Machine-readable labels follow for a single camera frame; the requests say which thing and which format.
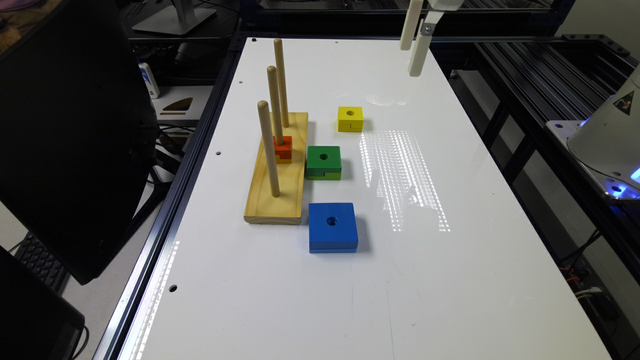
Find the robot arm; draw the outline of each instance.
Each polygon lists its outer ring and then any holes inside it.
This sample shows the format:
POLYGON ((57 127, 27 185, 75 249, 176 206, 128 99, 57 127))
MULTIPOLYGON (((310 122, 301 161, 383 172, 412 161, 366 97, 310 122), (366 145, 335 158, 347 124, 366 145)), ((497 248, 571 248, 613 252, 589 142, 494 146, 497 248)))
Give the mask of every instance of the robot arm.
POLYGON ((589 168, 640 189, 640 67, 567 141, 589 168))
MULTIPOLYGON (((411 62, 409 63, 409 75, 413 77, 420 76, 422 73, 422 67, 424 61, 427 58, 427 52, 429 45, 431 44, 431 37, 433 31, 436 28, 436 24, 442 18, 445 11, 456 11, 464 0, 428 0, 430 9, 427 12, 427 17, 420 22, 418 27, 418 36, 416 37, 416 46, 413 49, 411 55, 411 62)), ((422 10, 422 4, 424 0, 411 0, 409 9, 407 10, 407 17, 402 27, 402 37, 400 38, 400 50, 409 50, 411 48, 411 42, 413 41, 413 34, 415 32, 416 24, 420 17, 420 11, 422 10)))

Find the blue block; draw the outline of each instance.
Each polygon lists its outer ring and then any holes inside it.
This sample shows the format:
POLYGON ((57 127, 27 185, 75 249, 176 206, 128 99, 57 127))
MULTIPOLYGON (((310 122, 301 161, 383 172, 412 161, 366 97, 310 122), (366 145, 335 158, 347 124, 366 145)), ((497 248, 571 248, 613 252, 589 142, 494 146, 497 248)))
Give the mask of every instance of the blue block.
POLYGON ((358 228, 352 203, 309 204, 309 252, 356 252, 358 228))

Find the keyboard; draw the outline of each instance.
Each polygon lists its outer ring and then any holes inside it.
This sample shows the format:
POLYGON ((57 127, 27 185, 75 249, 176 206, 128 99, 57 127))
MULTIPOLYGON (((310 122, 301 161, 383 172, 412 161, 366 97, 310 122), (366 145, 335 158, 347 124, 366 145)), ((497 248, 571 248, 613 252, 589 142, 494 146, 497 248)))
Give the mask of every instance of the keyboard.
POLYGON ((53 291, 62 293, 69 272, 33 234, 27 233, 15 257, 53 291))

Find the square block with hole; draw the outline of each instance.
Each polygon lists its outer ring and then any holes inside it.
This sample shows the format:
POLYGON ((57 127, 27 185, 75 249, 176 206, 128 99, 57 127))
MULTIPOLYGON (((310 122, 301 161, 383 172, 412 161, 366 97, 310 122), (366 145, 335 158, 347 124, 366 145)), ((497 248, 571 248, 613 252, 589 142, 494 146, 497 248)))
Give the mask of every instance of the square block with hole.
POLYGON ((273 137, 273 147, 276 153, 277 164, 290 164, 291 163, 291 149, 292 149, 292 137, 283 136, 284 144, 276 144, 276 137, 273 137))
POLYGON ((340 180, 335 174, 342 174, 342 159, 339 146, 309 146, 307 149, 307 179, 309 180, 340 180), (332 179, 312 179, 325 177, 327 173, 332 179))
POLYGON ((358 249, 352 203, 309 204, 309 252, 344 253, 358 249))
POLYGON ((358 106, 338 107, 338 131, 362 132, 364 115, 362 108, 358 106))

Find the green block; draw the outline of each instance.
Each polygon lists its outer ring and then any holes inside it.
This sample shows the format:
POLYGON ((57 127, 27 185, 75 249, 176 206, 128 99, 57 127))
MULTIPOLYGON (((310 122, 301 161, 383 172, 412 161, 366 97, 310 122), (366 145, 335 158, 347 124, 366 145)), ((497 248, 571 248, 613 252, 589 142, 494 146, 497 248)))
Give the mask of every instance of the green block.
POLYGON ((309 176, 307 180, 340 180, 342 173, 324 173, 324 176, 309 176))
POLYGON ((309 146, 307 149, 307 178, 309 176, 324 177, 325 173, 342 173, 340 147, 309 146))

